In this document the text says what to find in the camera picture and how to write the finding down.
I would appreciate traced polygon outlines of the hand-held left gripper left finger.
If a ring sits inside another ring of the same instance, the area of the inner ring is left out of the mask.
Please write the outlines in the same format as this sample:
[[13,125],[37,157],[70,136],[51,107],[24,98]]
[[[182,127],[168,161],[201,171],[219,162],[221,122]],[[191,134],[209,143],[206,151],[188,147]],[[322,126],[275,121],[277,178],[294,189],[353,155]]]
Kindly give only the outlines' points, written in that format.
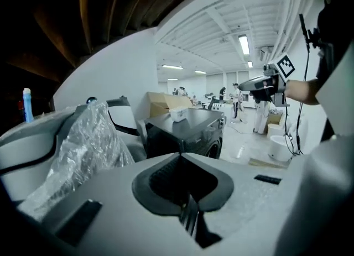
[[146,210],[133,196],[132,182],[143,170],[175,158],[162,155],[105,170],[68,194],[37,224],[50,235],[69,220],[87,200],[101,208],[76,247],[74,255],[200,255],[200,246],[175,216],[158,216]]

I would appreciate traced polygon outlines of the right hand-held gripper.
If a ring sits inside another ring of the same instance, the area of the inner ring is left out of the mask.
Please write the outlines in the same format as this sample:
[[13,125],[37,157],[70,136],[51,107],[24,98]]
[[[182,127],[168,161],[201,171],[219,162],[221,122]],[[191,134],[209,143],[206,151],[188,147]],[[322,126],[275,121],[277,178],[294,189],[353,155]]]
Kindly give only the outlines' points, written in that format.
[[285,99],[288,77],[295,71],[287,54],[263,66],[263,75],[239,84],[241,91],[249,91],[255,103],[271,102],[275,106],[289,106]]

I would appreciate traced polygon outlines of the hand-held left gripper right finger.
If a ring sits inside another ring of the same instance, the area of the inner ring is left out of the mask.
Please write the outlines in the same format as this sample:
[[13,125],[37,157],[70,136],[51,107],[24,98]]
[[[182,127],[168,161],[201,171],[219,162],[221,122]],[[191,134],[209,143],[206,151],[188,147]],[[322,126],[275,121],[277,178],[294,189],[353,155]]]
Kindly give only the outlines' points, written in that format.
[[233,164],[185,153],[184,158],[210,166],[233,181],[233,192],[224,205],[204,213],[210,232],[221,240],[205,249],[193,241],[181,246],[182,255],[274,255],[282,223],[271,216],[279,185],[256,180],[257,175],[283,177],[283,171],[259,166]]

